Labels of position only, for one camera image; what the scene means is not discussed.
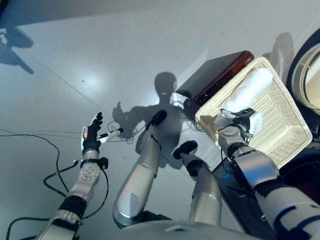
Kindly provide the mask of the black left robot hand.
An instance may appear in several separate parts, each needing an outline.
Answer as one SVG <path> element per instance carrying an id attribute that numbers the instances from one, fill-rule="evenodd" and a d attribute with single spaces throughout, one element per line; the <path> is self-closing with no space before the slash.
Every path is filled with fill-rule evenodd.
<path id="1" fill-rule="evenodd" d="M 89 126 L 84 126 L 81 132 L 80 146 L 82 153 L 89 150 L 99 151 L 101 144 L 108 142 L 114 137 L 118 137 L 123 131 L 123 128 L 107 131 L 99 134 L 103 123 L 103 115 L 98 112 L 92 119 Z"/>

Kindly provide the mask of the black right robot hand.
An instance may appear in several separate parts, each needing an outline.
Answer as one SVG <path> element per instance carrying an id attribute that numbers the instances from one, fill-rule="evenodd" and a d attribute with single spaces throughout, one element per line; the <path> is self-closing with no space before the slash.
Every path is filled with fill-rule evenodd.
<path id="1" fill-rule="evenodd" d="M 263 115 L 252 108 L 247 108 L 239 112 L 231 112 L 222 109 L 213 122 L 217 130 L 221 130 L 231 124 L 239 124 L 244 127 L 244 131 L 250 134 L 258 133 L 262 128 Z"/>

